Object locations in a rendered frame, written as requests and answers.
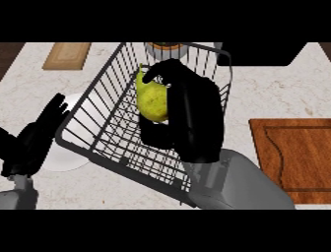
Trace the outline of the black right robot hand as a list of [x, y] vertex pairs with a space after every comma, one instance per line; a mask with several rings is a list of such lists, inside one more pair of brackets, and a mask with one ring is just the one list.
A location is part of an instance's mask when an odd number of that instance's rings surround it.
[[183, 162], [215, 162], [223, 142], [217, 85], [174, 58], [152, 65], [141, 78], [143, 83], [147, 84], [156, 76], [169, 85], [168, 124], [153, 124], [138, 116], [140, 141], [161, 150], [172, 149]]

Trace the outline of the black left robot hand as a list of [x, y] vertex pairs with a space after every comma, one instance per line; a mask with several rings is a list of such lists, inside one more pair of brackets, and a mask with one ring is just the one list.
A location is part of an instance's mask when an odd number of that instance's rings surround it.
[[17, 136], [0, 127], [0, 159], [4, 177], [12, 175], [30, 177], [39, 171], [55, 129], [69, 114], [67, 103], [63, 100], [64, 95], [55, 94], [38, 119], [24, 126]]

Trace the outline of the yellow-green pear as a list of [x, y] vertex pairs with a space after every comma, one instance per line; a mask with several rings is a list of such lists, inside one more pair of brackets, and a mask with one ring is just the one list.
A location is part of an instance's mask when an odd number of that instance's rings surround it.
[[140, 115], [152, 122], [163, 122], [168, 119], [166, 110], [166, 87], [150, 81], [143, 83], [144, 73], [137, 70], [135, 74], [135, 107]]

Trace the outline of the brown wooden cutting board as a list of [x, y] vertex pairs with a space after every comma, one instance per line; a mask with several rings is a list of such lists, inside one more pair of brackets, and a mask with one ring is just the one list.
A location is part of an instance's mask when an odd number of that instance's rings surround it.
[[295, 204], [331, 204], [331, 118], [248, 120], [260, 168]]

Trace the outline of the light wooden board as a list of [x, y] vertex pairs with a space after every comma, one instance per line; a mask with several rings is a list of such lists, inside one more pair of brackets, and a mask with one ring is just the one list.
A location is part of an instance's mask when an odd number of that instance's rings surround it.
[[57, 42], [45, 57], [44, 70], [81, 70], [88, 54], [89, 42]]

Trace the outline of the white plate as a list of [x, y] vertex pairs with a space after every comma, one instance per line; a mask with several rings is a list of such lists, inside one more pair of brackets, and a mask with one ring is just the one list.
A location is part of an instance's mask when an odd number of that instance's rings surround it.
[[[98, 96], [89, 94], [61, 131], [61, 140], [73, 147], [89, 149], [107, 116], [109, 110], [103, 106]], [[41, 168], [63, 172], [79, 168], [87, 163], [88, 159], [81, 154], [52, 143]]]

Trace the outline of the grey pot with orange rim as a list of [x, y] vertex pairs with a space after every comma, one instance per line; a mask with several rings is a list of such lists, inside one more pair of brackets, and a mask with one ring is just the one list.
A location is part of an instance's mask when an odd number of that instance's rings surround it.
[[169, 58], [181, 59], [189, 51], [189, 46], [177, 43], [174, 45], [159, 45], [153, 42], [144, 43], [144, 50], [153, 61], [163, 61]]

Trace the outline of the black appliance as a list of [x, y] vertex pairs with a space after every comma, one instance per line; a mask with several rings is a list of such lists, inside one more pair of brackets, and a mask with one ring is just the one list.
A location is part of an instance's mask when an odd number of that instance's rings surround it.
[[215, 42], [214, 48], [229, 53], [215, 54], [218, 66], [235, 67], [283, 67], [288, 66], [304, 42], [261, 41], [261, 42]]

